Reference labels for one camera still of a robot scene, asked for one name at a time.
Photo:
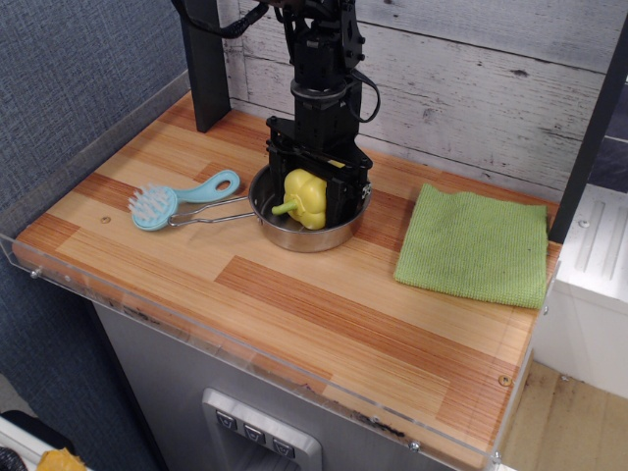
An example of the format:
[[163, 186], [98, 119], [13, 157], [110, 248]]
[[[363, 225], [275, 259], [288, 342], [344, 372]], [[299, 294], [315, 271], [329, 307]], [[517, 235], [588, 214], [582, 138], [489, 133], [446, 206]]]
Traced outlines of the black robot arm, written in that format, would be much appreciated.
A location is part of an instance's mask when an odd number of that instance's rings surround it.
[[370, 158], [355, 138], [362, 86], [357, 71], [364, 59], [364, 37], [351, 1], [274, 1], [293, 66], [292, 119], [271, 117], [269, 164], [276, 200], [284, 197], [289, 172], [303, 169], [326, 181], [326, 225], [351, 220], [360, 210]]

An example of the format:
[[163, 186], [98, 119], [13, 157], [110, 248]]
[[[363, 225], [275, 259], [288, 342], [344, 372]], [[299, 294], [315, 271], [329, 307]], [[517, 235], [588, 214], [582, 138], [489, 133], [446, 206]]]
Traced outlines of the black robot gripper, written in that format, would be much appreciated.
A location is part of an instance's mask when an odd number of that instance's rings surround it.
[[361, 105], [360, 92], [340, 96], [298, 93], [291, 119], [273, 116], [267, 120], [274, 206], [284, 203], [288, 174], [302, 168], [327, 181], [326, 229], [357, 215], [372, 168], [372, 160], [355, 143], [364, 122]]

